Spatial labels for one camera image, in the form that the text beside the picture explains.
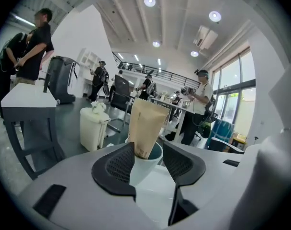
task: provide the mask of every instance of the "black t-shirt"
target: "black t-shirt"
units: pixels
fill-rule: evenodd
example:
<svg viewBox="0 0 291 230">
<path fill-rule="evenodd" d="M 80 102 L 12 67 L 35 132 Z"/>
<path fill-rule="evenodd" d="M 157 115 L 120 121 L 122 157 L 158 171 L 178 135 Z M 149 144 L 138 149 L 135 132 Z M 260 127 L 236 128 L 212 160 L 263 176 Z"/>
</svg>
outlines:
<svg viewBox="0 0 291 230">
<path fill-rule="evenodd" d="M 44 26 L 39 27 L 34 31 L 34 34 L 31 40 L 29 41 L 29 44 L 27 45 L 23 56 L 30 52 L 36 45 L 41 43 L 46 44 L 47 47 L 37 55 L 28 59 L 25 62 L 24 66 L 19 68 L 17 77 L 23 77 L 30 80 L 37 80 L 42 56 L 44 55 L 47 48 L 53 48 L 53 45 L 51 43 L 51 27 L 48 23 L 45 23 Z"/>
<path fill-rule="evenodd" d="M 145 88 L 145 90 L 151 85 L 151 83 L 152 83 L 152 81 L 150 80 L 150 79 L 146 79 L 145 81 L 144 81 L 144 85 L 146 86 L 146 88 Z"/>
<path fill-rule="evenodd" d="M 103 75 L 104 69 L 102 67 L 97 67 L 94 71 L 96 76 L 93 76 L 92 83 L 94 85 L 99 85 L 101 83 L 101 76 Z"/>
<path fill-rule="evenodd" d="M 26 37 L 27 35 L 24 33 L 18 33 L 16 36 L 14 36 L 10 42 L 7 44 L 7 48 L 10 48 L 12 50 L 13 55 L 15 56 L 16 60 L 18 58 L 21 58 L 25 49 L 26 49 Z M 3 49 L 3 55 L 4 58 L 2 60 L 2 69 L 3 70 L 11 70 L 13 68 L 13 62 L 9 59 L 6 49 Z"/>
<path fill-rule="evenodd" d="M 177 105 L 180 101 L 180 98 L 177 96 L 175 97 L 174 101 L 172 102 L 172 104 Z"/>
</svg>

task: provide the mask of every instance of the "white t-shirt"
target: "white t-shirt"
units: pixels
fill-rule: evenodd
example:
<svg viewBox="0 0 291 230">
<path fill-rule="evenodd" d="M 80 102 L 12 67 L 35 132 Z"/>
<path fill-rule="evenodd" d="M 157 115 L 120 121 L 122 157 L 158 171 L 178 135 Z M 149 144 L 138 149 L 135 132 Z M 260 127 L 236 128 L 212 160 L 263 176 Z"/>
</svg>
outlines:
<svg viewBox="0 0 291 230">
<path fill-rule="evenodd" d="M 195 93 L 202 97 L 207 96 L 207 98 L 210 100 L 213 95 L 213 88 L 209 83 L 202 84 L 199 86 Z M 188 111 L 204 115 L 205 106 L 205 103 L 202 103 L 198 99 L 194 98 L 194 100 L 189 105 Z"/>
<path fill-rule="evenodd" d="M 119 76 L 119 77 L 121 77 L 121 78 L 124 78 L 124 77 L 122 76 L 122 74 L 119 74 L 119 73 L 117 73 L 116 75 L 117 75 L 117 76 Z"/>
</svg>

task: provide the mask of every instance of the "white ceiling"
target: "white ceiling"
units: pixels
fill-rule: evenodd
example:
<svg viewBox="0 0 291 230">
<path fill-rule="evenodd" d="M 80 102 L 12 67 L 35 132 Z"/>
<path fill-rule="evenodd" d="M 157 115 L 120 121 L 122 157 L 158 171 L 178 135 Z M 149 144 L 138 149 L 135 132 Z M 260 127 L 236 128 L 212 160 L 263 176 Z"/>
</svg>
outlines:
<svg viewBox="0 0 291 230">
<path fill-rule="evenodd" d="M 62 19 L 83 0 L 21 0 L 13 10 L 17 15 L 34 21 L 34 13 L 43 7 L 53 11 L 52 30 Z M 102 15 L 108 39 L 113 45 L 145 44 L 152 46 L 159 41 L 161 47 L 180 51 L 192 58 L 190 52 L 199 50 L 193 43 L 201 25 L 218 34 L 217 39 L 207 50 L 192 58 L 196 66 L 203 64 L 217 52 L 237 31 L 246 18 L 236 9 L 226 6 L 222 0 L 156 0 L 152 8 L 145 6 L 144 0 L 100 0 L 95 3 Z M 209 19 L 211 11 L 222 15 L 219 24 Z"/>
</svg>

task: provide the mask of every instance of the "man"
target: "man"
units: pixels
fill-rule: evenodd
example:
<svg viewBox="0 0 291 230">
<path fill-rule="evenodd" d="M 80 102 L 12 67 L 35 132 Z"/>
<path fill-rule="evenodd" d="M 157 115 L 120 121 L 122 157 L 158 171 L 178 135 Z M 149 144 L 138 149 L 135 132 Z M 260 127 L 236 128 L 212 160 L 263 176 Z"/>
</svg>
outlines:
<svg viewBox="0 0 291 230">
<path fill-rule="evenodd" d="M 147 100 L 149 95 L 146 93 L 146 89 L 152 84 L 152 76 L 151 75 L 147 75 L 146 77 L 146 80 L 143 82 L 142 86 L 140 88 L 137 88 L 137 91 L 138 90 L 141 90 L 141 94 L 139 96 L 140 99 L 143 99 L 143 100 Z"/>
<path fill-rule="evenodd" d="M 179 91 L 176 91 L 175 92 L 175 98 L 174 100 L 171 102 L 173 105 L 178 105 L 179 104 L 179 101 L 180 101 L 180 97 L 179 97 Z M 173 119 L 173 115 L 174 115 L 174 111 L 175 111 L 175 108 L 172 108 L 171 109 L 171 113 L 170 113 L 170 118 L 169 118 L 169 122 L 172 121 Z"/>
<path fill-rule="evenodd" d="M 118 75 L 119 77 L 123 78 L 122 73 L 123 73 L 123 71 L 120 70 L 120 71 L 118 72 L 117 75 Z M 112 83 L 111 90 L 110 90 L 110 93 L 109 93 L 109 102 L 112 101 L 112 95 L 113 95 L 113 93 L 116 91 L 115 78 L 113 78 L 112 80 L 113 80 L 113 83 Z"/>
<path fill-rule="evenodd" d="M 195 132 L 198 130 L 198 125 L 203 121 L 203 116 L 205 113 L 205 107 L 210 101 L 213 95 L 213 88 L 208 82 L 209 74 L 206 70 L 200 70 L 198 73 L 198 81 L 201 83 L 196 93 L 189 94 L 187 97 L 191 100 L 188 111 L 194 112 L 186 113 L 182 129 L 180 133 L 184 132 L 184 137 L 181 141 L 182 144 L 190 145 Z M 175 137 L 175 132 L 171 132 L 166 135 L 165 138 L 169 141 L 173 141 Z"/>
<path fill-rule="evenodd" d="M 37 29 L 34 32 L 24 56 L 16 64 L 19 68 L 15 85 L 18 83 L 35 84 L 38 79 L 42 62 L 53 52 L 51 43 L 51 27 L 48 24 L 52 19 L 52 11 L 48 8 L 41 9 L 35 14 L 35 24 Z"/>
<path fill-rule="evenodd" d="M 95 102 L 97 100 L 97 94 L 104 84 L 103 78 L 106 72 L 105 65 L 106 65 L 105 61 L 102 60 L 99 61 L 99 66 L 96 68 L 95 71 L 90 70 L 91 75 L 93 75 L 92 92 L 91 95 L 89 96 L 91 102 Z"/>
<path fill-rule="evenodd" d="M 3 49 L 0 59 L 0 116 L 3 118 L 1 100 L 9 93 L 11 87 L 11 75 L 16 74 L 14 66 L 22 57 L 28 42 L 34 31 L 29 34 L 18 33 Z"/>
</svg>

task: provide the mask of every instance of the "air vent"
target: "air vent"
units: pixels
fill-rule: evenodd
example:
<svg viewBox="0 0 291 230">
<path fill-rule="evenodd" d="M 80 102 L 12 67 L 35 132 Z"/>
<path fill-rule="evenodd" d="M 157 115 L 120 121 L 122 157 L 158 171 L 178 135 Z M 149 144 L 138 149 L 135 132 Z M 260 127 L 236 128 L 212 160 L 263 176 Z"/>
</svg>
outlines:
<svg viewBox="0 0 291 230">
<path fill-rule="evenodd" d="M 209 49 L 213 42 L 218 37 L 218 34 L 205 26 L 200 26 L 197 36 L 193 43 L 201 49 Z"/>
</svg>

